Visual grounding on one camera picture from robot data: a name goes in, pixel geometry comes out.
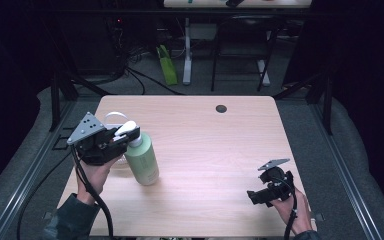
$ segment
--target white pump nozzle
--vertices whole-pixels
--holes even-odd
[[[117,132],[114,133],[116,137],[123,135],[126,132],[130,132],[137,127],[134,121],[127,121],[123,126],[121,126]]]

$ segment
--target hand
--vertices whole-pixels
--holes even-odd
[[[87,165],[83,161],[80,161],[80,164],[82,165],[87,179],[98,194],[100,194],[104,190],[104,184],[107,180],[108,174],[110,173],[111,166],[120,158],[121,156],[116,157],[102,166]],[[88,205],[93,205],[95,203],[95,199],[92,197],[92,195],[90,195],[90,193],[86,191],[86,187],[81,181],[78,174],[77,188],[77,199],[79,201]]]
[[[313,228],[311,227],[311,216],[307,197],[298,189],[295,189],[295,195],[297,198],[297,218],[295,218],[294,223],[292,224],[292,232],[294,232],[295,235],[298,235],[302,232],[313,230]],[[294,204],[294,198],[291,196],[285,201],[276,199],[270,203],[273,204],[279,212],[283,222],[287,224]]]

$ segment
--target triangular metal plate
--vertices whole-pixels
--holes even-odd
[[[88,112],[80,121],[79,125],[71,134],[70,138],[68,138],[67,144],[72,145],[97,132],[102,131],[103,129],[106,129],[104,124],[102,124],[92,113]]]

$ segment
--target white desk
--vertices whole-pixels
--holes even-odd
[[[227,111],[217,112],[217,105]],[[253,205],[246,193],[267,187],[257,169],[278,158],[291,159],[280,167],[304,190],[271,97],[106,96],[95,116],[103,121],[112,111],[149,133],[160,169],[156,184],[141,186],[127,164],[113,166],[101,196],[115,236],[283,236],[277,211]],[[72,172],[60,205],[76,191]],[[108,234],[102,211],[91,234]]]
[[[164,7],[167,8],[229,8],[226,6],[227,0],[193,0],[189,3],[188,0],[164,0]],[[300,9],[310,8],[312,0],[245,0],[239,4],[236,8],[289,8]],[[189,85],[191,83],[192,74],[192,56],[190,51],[190,24],[189,19],[185,22],[185,66],[183,71],[183,84]],[[264,69],[264,62],[259,61],[258,67],[260,71]],[[265,86],[270,85],[268,75],[264,76],[263,84]]]

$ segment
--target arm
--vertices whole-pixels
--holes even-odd
[[[111,166],[119,158],[114,158],[102,166],[89,166],[81,161],[89,182],[98,194],[103,191]],[[79,176],[77,187],[77,194],[70,195],[45,227],[42,239],[87,239],[100,207],[86,191]]]
[[[295,234],[294,240],[320,240],[320,236],[311,226],[307,197],[298,189],[295,189],[295,195],[297,198],[297,218],[292,225],[292,232]],[[273,204],[286,224],[291,214],[293,198],[290,197],[285,201],[273,200],[270,203]]]

